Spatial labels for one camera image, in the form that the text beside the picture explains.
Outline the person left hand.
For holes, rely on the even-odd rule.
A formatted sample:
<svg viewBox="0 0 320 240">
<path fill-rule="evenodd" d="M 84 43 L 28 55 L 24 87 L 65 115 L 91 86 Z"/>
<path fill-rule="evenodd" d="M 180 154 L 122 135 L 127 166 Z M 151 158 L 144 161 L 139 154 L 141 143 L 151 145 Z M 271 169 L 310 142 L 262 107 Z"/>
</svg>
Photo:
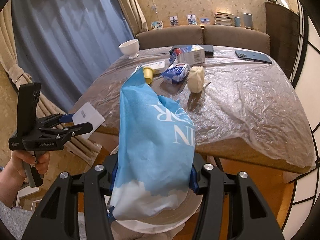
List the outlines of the person left hand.
<svg viewBox="0 0 320 240">
<path fill-rule="evenodd" d="M 37 160 L 35 160 L 35 157 L 33 157 L 31 153 L 27 151 L 12 151 L 10 161 L 12 162 L 14 169 L 16 169 L 23 178 L 27 177 L 25 175 L 23 163 L 34 165 L 37 172 L 41 175 L 44 175 L 48 171 L 50 153 L 45 152 L 44 154 L 40 155 Z"/>
</svg>

